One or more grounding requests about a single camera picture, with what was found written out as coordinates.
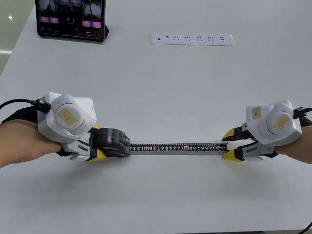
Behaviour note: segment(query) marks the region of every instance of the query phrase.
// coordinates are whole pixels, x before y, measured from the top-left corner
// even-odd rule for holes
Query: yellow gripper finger
[[[235,128],[232,128],[230,131],[228,131],[227,134],[225,134],[225,135],[222,137],[222,140],[227,140],[228,137],[233,137],[233,136],[234,136],[234,129],[235,129]]]
[[[235,150],[230,150],[228,151],[227,153],[225,153],[223,156],[222,156],[222,159],[225,159],[225,160],[230,160],[230,161],[235,161],[235,162],[242,162],[242,160],[238,159],[235,157]]]

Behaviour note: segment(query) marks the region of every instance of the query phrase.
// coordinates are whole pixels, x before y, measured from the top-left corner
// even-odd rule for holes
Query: table surface
[[[94,100],[98,124],[132,142],[205,142],[248,105],[311,105],[312,1],[107,2],[104,44],[42,39],[33,10],[1,76],[0,102],[49,91]],[[233,34],[234,47],[151,45],[152,32]],[[18,105],[0,113],[4,119]],[[285,230],[311,219],[312,168],[285,156],[48,155],[0,170],[5,233]]]

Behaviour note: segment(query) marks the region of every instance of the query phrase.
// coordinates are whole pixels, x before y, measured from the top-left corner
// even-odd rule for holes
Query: human hand
[[[35,123],[17,119],[0,124],[0,168],[59,150],[61,144],[43,137]]]
[[[276,147],[275,151],[301,162],[312,164],[312,126],[302,127],[302,136],[289,145]]]

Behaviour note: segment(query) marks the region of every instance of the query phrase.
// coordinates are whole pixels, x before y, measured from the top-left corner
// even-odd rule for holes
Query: power strip
[[[153,33],[151,35],[151,44],[234,46],[234,40],[232,35]]]

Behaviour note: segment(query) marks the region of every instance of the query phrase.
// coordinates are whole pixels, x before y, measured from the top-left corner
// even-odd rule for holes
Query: label on device
[[[278,118],[278,120],[275,122],[273,127],[278,131],[282,131],[289,121],[290,121],[289,116],[281,115],[280,118]]]
[[[78,119],[67,109],[63,108],[58,112],[58,116],[68,125],[72,126],[78,122]]]

